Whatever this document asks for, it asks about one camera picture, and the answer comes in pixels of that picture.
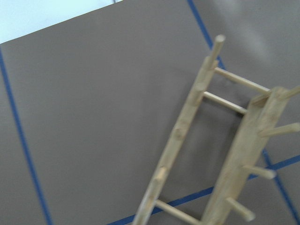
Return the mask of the wooden dish rack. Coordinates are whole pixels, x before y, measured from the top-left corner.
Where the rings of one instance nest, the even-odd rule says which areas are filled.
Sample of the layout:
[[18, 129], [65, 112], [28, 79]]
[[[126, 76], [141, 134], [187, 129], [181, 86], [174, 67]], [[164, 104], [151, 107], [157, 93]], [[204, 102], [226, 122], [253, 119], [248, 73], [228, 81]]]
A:
[[[299, 94], [300, 79], [277, 70], [263, 81], [282, 81], [284, 86], [267, 88], [224, 70], [219, 66], [224, 41], [223, 35], [215, 38], [199, 69], [133, 219], [135, 225], [147, 224], [156, 209], [190, 225], [233, 224], [235, 214], [248, 222], [259, 218], [262, 225], [282, 220], [262, 216], [264, 199], [255, 196], [247, 181], [250, 177], [277, 178], [273, 165], [259, 167], [257, 162], [265, 159], [270, 139], [299, 132], [299, 123], [278, 126], [278, 121], [290, 99]], [[201, 218], [164, 202], [162, 194], [180, 150], [185, 149], [194, 153], [186, 161], [191, 168], [204, 155], [201, 178], [215, 182]]]

